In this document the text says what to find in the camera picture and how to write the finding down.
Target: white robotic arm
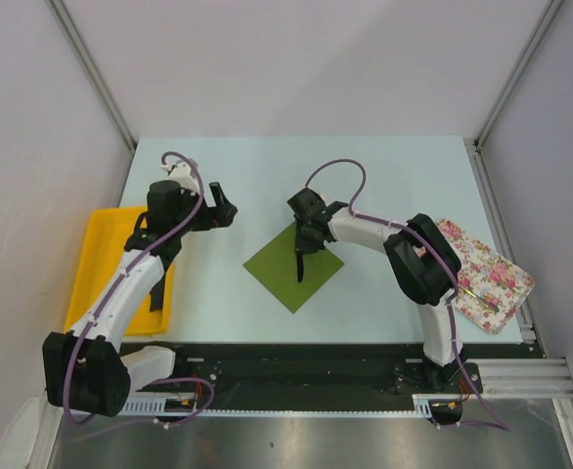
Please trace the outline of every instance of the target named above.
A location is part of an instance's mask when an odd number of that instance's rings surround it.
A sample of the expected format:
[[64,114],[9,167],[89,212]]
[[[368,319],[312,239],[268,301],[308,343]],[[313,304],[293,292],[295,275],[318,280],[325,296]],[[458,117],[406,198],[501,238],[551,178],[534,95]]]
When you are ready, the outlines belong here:
[[[120,357],[121,341],[146,296],[151,293],[154,301],[162,294],[162,289],[155,287],[164,286],[165,272],[182,248],[182,236],[230,226],[237,207],[219,183],[209,185],[215,206],[198,200],[199,183],[187,163],[164,165],[163,169],[168,179],[150,186],[148,210],[137,220],[106,288],[68,333],[52,332],[43,344],[46,389],[52,405],[63,405],[69,375],[70,408],[114,416],[130,392],[173,371],[173,351],[151,346]],[[76,350],[78,360],[72,362]]]
[[[345,203],[326,206],[322,198],[310,189],[298,192],[288,201],[295,213],[295,254],[297,275],[304,275],[304,254],[325,249],[325,242],[352,242],[385,254],[404,293],[418,305],[423,327],[423,351],[437,366],[444,367],[455,360],[452,333],[445,298],[452,294],[452,285],[427,252],[418,255],[420,244],[391,223],[383,225],[353,216]],[[461,262],[436,225],[425,215],[417,215],[402,224],[412,226],[426,238],[457,273]],[[463,344],[457,339],[459,351]]]
[[[332,215],[328,223],[332,237],[339,242],[353,242],[369,247],[374,251],[386,254],[384,243],[393,235],[400,233],[397,228],[384,226],[380,223],[355,218],[343,207]],[[450,289],[445,296],[451,295]],[[421,327],[423,328],[423,352],[439,366],[445,366],[454,361],[452,350],[452,332],[450,319],[442,298],[436,306],[417,304]],[[457,339],[459,351],[463,343]]]

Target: green paper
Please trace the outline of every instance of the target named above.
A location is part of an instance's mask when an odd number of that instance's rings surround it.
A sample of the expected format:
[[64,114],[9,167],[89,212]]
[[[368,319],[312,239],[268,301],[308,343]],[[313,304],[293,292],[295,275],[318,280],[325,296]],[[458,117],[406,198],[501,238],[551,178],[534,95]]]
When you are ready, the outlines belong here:
[[286,308],[295,313],[343,267],[327,249],[304,255],[304,280],[297,282],[295,224],[269,241],[243,266]]

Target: white wall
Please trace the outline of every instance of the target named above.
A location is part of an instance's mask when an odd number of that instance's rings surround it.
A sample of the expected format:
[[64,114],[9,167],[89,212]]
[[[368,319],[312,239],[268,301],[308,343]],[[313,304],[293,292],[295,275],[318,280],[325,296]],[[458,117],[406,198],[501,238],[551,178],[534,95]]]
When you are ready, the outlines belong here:
[[475,137],[547,0],[66,0],[135,137]]
[[45,2],[0,2],[0,437],[43,391],[87,215],[129,159]]
[[573,373],[573,2],[486,147],[521,266],[537,280],[536,320]]

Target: white table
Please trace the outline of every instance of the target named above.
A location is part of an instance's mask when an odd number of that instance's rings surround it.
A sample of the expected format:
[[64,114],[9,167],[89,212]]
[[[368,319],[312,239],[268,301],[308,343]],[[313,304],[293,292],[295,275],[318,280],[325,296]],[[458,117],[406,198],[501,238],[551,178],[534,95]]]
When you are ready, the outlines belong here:
[[[168,150],[193,158],[206,189],[218,181],[239,207],[232,227],[188,234],[178,256],[172,317],[161,340],[235,343],[422,342],[417,307],[401,292],[385,256],[333,244],[345,262],[295,314],[242,266],[292,223],[287,200],[322,163],[352,157],[368,170],[357,209],[405,220],[418,212],[449,218],[493,245],[463,139],[445,137],[280,137],[142,139],[121,206],[144,205],[151,182],[165,178]],[[347,201],[360,171],[335,165],[312,187],[327,200]],[[213,204],[211,196],[208,203]],[[516,319],[497,335],[458,316],[466,343],[519,343]]]

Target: flower pattern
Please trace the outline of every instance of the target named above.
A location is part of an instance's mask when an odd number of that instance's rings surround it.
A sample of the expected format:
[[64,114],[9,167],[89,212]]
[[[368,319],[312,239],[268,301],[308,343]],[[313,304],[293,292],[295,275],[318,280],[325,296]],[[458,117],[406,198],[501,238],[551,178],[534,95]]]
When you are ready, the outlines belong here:
[[487,332],[500,333],[530,294],[534,279],[453,222],[443,219],[437,225],[463,263],[459,285],[499,311],[462,289],[455,300],[456,309]]

